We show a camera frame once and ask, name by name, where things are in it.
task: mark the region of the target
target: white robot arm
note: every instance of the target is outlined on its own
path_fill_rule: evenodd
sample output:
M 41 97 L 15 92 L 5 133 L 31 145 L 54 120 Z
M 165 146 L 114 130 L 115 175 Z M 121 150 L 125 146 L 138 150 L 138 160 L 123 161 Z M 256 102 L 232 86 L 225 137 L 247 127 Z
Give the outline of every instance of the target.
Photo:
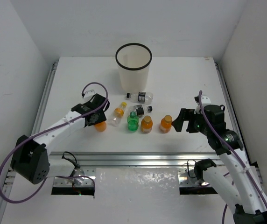
M 92 99 L 84 104 L 74 106 L 62 119 L 49 127 L 48 131 L 33 139 L 23 135 L 17 140 L 17 144 L 28 140 L 26 144 L 15 151 L 11 160 L 11 168 L 21 174 L 33 184 L 42 182 L 46 177 L 70 176 L 79 165 L 65 159 L 49 159 L 51 151 L 59 143 L 86 126 L 92 126 L 106 120 L 104 112 L 109 107 L 107 101 L 97 112 L 86 117 L 81 117 L 95 108 L 99 108 L 105 101 L 105 97 L 95 94 Z
M 267 224 L 267 196 L 250 169 L 238 135 L 234 131 L 226 129 L 225 106 L 212 105 L 210 99 L 203 95 L 195 97 L 195 100 L 198 104 L 197 108 L 181 109 L 172 126 L 177 132 L 181 132 L 183 122 L 188 121 L 187 132 L 204 134 L 209 145 L 229 170 L 236 188 L 221 175 L 216 164 L 210 159 L 195 163 L 194 173 L 197 179 L 208 182 L 222 197 L 234 214 L 233 218 L 236 224 Z

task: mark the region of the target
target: bottle label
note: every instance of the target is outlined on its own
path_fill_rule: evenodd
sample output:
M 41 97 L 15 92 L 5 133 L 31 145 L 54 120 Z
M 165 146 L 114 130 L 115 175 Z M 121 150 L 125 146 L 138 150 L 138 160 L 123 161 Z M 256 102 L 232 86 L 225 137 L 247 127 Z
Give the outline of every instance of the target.
M 139 92 L 138 101 L 141 103 L 144 103 L 145 102 L 145 96 L 146 96 L 145 92 Z
M 152 128 L 142 128 L 142 131 L 143 131 L 144 133 L 149 133 L 149 132 L 151 132 L 151 129 L 152 129 Z
M 137 116 L 142 117 L 144 115 L 144 109 L 142 105 L 136 105 L 134 106 L 135 110 L 137 111 Z
M 171 128 L 165 128 L 165 127 L 163 127 L 163 126 L 161 126 L 161 125 L 160 125 L 160 129 L 161 129 L 162 132 L 164 132 L 164 133 L 167 133 L 167 132 L 169 132 L 169 131 L 171 130 Z

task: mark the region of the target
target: white cardboard wall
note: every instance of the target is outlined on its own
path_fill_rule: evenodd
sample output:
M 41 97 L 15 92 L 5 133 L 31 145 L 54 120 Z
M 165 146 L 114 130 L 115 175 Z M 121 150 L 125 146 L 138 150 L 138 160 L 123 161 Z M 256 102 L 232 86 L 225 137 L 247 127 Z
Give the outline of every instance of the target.
M 49 63 L 113 56 L 141 42 L 154 56 L 219 60 L 246 0 L 11 0 Z
M 48 71 L 9 0 L 0 0 L 0 164 L 30 134 Z
M 222 68 L 247 149 L 258 162 L 267 191 L 267 1 L 248 2 Z

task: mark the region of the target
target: plastic bottle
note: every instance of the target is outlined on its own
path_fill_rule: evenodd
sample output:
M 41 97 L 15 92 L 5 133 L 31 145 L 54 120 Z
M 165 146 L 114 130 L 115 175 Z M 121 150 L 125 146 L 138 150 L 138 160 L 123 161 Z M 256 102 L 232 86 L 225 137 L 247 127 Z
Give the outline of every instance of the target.
M 136 112 L 131 111 L 127 117 L 127 127 L 129 131 L 135 132 L 139 127 L 139 118 Z
M 152 112 L 152 106 L 144 106 L 142 104 L 129 107 L 129 111 L 137 113 L 139 118 L 143 117 L 144 114 Z
M 94 125 L 94 127 L 96 128 L 98 132 L 103 132 L 106 129 L 106 122 L 103 121 L 99 124 Z
M 141 131 L 149 133 L 152 130 L 153 122 L 150 116 L 145 116 L 141 122 Z
M 127 103 L 126 102 L 122 102 L 120 104 L 119 107 L 117 107 L 113 114 L 110 116 L 109 120 L 108 120 L 108 123 L 117 127 L 118 124 L 120 123 L 121 121 L 121 118 L 123 117 L 124 115 L 124 111 L 125 111 L 125 108 L 126 108 L 126 105 Z
M 137 94 L 128 93 L 126 98 L 129 98 L 130 101 L 140 104 L 151 104 L 153 99 L 153 94 L 150 92 L 139 92 Z
M 172 117 L 170 115 L 166 115 L 161 121 L 160 130 L 163 133 L 168 133 L 171 130 L 171 127 L 172 127 Z

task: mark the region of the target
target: cable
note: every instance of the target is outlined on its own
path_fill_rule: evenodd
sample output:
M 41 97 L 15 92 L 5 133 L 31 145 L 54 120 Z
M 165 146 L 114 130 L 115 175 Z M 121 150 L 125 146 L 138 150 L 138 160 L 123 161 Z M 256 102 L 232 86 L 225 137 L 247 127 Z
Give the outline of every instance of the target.
M 55 130 L 55 129 L 61 128 L 61 127 L 65 126 L 65 125 L 68 125 L 69 123 L 71 123 L 71 122 L 73 122 L 73 121 L 76 121 L 76 120 L 78 120 L 78 119 L 80 119 L 80 118 L 84 118 L 84 117 L 86 117 L 86 116 L 88 116 L 88 115 L 90 115 L 90 114 L 92 114 L 92 113 L 95 113 L 96 111 L 98 111 L 99 109 L 101 109 L 102 107 L 105 106 L 105 104 L 106 104 L 107 101 L 108 101 L 108 92 L 107 92 L 107 89 L 105 88 L 105 86 L 102 85 L 101 83 L 92 82 L 92 83 L 87 84 L 87 85 L 84 87 L 82 93 L 85 91 L 85 89 L 86 89 L 88 86 L 90 86 L 90 85 L 92 85 L 92 84 L 100 85 L 100 86 L 105 90 L 105 100 L 104 100 L 104 102 L 103 102 L 98 108 L 96 108 L 96 109 L 94 109 L 94 110 L 92 110 L 92 111 L 90 111 L 90 112 L 87 112 L 87 113 L 85 113 L 85 114 L 82 114 L 81 116 L 78 116 L 78 117 L 76 117 L 76 118 L 74 118 L 74 119 L 71 119 L 69 122 L 65 122 L 65 123 L 60 124 L 60 125 L 58 125 L 58 126 L 49 128 L 49 129 L 44 130 L 44 131 L 42 131 L 42 132 L 40 132 L 40 133 L 37 133 L 37 134 L 35 134 L 35 135 L 32 135 L 32 136 L 30 136 L 28 139 L 26 139 L 26 140 L 24 140 L 23 142 L 21 142 L 20 144 L 18 144 L 18 145 L 17 145 L 17 146 L 16 146 L 16 147 L 15 147 L 15 148 L 14 148 L 8 155 L 7 155 L 7 156 L 6 156 L 6 158 L 5 158 L 4 161 L 2 162 L 2 164 L 1 164 L 1 166 L 0 166 L 0 177 L 1 177 L 1 174 L 2 174 L 2 170 L 3 170 L 4 166 L 6 165 L 7 161 L 10 159 L 10 157 L 11 157 L 11 156 L 12 156 L 12 155 L 13 155 L 13 154 L 14 154 L 14 153 L 15 153 L 21 146 L 23 146 L 23 145 L 26 144 L 27 142 L 31 141 L 32 139 L 34 139 L 34 138 L 36 138 L 36 137 L 38 137 L 38 136 L 40 136 L 40 135 L 43 135 L 43 134 L 45 134 L 45 133 L 47 133 L 47 132 L 50 132 L 50 131 L 53 131 L 53 130 Z M 13 203 L 13 204 L 18 204 L 18 203 L 26 202 L 27 200 L 31 199 L 33 196 L 35 196 L 35 195 L 38 193 L 38 191 L 39 191 L 39 190 L 42 188 L 42 186 L 44 185 L 45 181 L 46 181 L 46 178 L 43 180 L 43 182 L 41 183 L 41 185 L 40 185 L 40 187 L 37 189 L 37 191 L 35 191 L 32 195 L 30 195 L 29 197 L 27 197 L 27 198 L 25 198 L 25 199 L 15 201 L 15 200 L 11 200 L 11 199 L 7 198 L 7 197 L 3 194 L 3 192 L 2 192 L 1 185 L 0 185 L 0 196 L 1 196 L 6 202 Z
M 77 163 L 77 159 L 76 159 L 76 157 L 74 156 L 74 154 L 72 154 L 72 153 L 70 153 L 70 152 L 68 152 L 68 151 L 63 152 L 62 159 L 66 159 L 65 156 L 64 156 L 65 153 L 71 155 L 71 156 L 74 158 L 74 161 Z
M 201 108 L 202 115 L 203 115 L 204 120 L 205 120 L 205 122 L 207 123 L 208 127 L 209 127 L 209 128 L 211 129 L 211 131 L 215 134 L 215 136 L 221 141 L 221 143 L 223 143 L 225 146 L 227 146 L 228 149 L 229 149 L 229 150 L 236 156 L 236 158 L 237 158 L 238 161 L 240 162 L 241 166 L 242 166 L 243 168 L 246 168 L 246 165 L 245 165 L 245 163 L 242 161 L 242 159 L 240 158 L 240 156 L 234 151 L 234 149 L 233 149 L 233 148 L 232 148 L 232 147 L 231 147 L 225 140 L 223 140 L 223 138 L 216 132 L 216 130 L 214 130 L 213 126 L 211 125 L 210 121 L 208 120 L 208 118 L 207 118 L 207 116 L 206 116 L 206 114 L 205 114 L 205 112 L 204 112 L 204 108 L 203 108 L 203 105 L 202 105 L 201 96 L 202 96 L 202 90 L 200 90 L 199 95 L 198 95 L 198 97 L 199 97 L 199 106 L 200 106 L 200 108 Z M 247 174 L 247 176 L 249 177 L 250 181 L 252 182 L 253 186 L 256 188 L 256 190 L 257 190 L 259 196 L 261 197 L 261 199 L 262 199 L 262 201 L 263 201 L 263 203 L 264 203 L 264 205 L 265 205 L 265 207 L 266 207 L 266 209 L 267 209 L 267 202 L 266 202 L 266 200 L 265 200 L 263 194 L 262 194 L 261 191 L 259 190 L 259 187 L 258 187 L 258 185 L 256 184 L 254 178 L 252 177 L 252 175 L 250 174 L 250 172 L 249 172 L 248 170 L 246 171 L 246 174 Z
M 228 205 L 226 204 L 224 207 L 223 215 L 222 215 L 222 224 L 225 224 L 225 215 L 227 211 Z
M 190 176 L 189 161 L 190 161 L 190 160 L 187 161 L 188 175 L 189 175 L 190 178 L 194 179 L 194 178 L 196 178 L 196 176 L 194 176 L 194 177 L 191 177 L 191 176 Z

